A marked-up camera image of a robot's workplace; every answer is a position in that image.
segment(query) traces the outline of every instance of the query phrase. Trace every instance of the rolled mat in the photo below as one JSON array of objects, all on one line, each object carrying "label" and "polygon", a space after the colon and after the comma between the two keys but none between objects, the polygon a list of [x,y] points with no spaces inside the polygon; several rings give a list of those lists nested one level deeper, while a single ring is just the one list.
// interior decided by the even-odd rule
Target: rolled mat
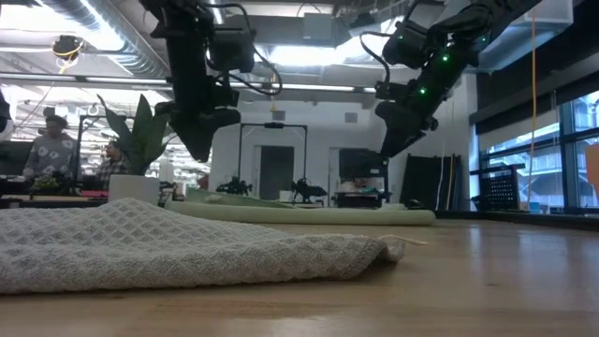
[{"label": "rolled mat", "polygon": [[210,220],[249,224],[297,225],[388,225],[428,226],[435,220],[431,211],[386,211],[351,209],[271,209],[171,201],[166,209]]}]

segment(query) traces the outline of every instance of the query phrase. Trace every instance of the doorway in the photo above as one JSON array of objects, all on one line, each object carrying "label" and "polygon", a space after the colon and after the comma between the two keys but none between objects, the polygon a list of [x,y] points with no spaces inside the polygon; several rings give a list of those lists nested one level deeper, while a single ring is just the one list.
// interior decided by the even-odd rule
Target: doorway
[{"label": "doorway", "polygon": [[289,191],[293,182],[295,153],[292,146],[260,147],[258,193],[263,200],[278,200],[280,191]]}]

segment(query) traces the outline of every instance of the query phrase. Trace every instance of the potted plant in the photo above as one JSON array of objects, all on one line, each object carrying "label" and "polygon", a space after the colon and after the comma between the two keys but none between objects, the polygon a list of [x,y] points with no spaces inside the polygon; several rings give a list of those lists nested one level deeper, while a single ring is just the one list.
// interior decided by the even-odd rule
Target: potted plant
[{"label": "potted plant", "polygon": [[167,130],[168,116],[153,114],[150,103],[144,95],[139,97],[138,108],[129,130],[123,116],[110,110],[104,99],[98,95],[110,128],[118,135],[124,157],[128,161],[130,174],[110,176],[109,200],[136,198],[152,204],[158,203],[160,181],[146,177],[150,164],[165,151],[167,141],[163,141]]}]

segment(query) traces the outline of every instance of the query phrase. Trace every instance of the desk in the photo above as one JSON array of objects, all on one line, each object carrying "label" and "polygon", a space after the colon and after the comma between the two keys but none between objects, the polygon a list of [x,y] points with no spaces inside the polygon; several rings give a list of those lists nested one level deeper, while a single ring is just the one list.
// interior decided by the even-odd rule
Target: desk
[{"label": "desk", "polygon": [[383,206],[383,196],[378,193],[335,193],[335,204],[338,208],[378,209]]},{"label": "desk", "polygon": [[59,196],[28,196],[14,195],[2,196],[0,209],[2,208],[90,208],[107,203],[105,199],[94,199],[86,197],[59,197]]},{"label": "desk", "polygon": [[272,226],[427,241],[359,278],[10,296],[2,337],[599,335],[599,234],[486,221]]}]

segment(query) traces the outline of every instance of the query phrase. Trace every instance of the white pot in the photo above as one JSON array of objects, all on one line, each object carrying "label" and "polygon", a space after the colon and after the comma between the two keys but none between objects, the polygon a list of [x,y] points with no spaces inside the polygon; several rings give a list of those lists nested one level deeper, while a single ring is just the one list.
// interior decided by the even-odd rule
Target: white pot
[{"label": "white pot", "polygon": [[160,180],[158,178],[128,174],[112,174],[110,176],[109,201],[135,198],[157,205],[159,194]]}]

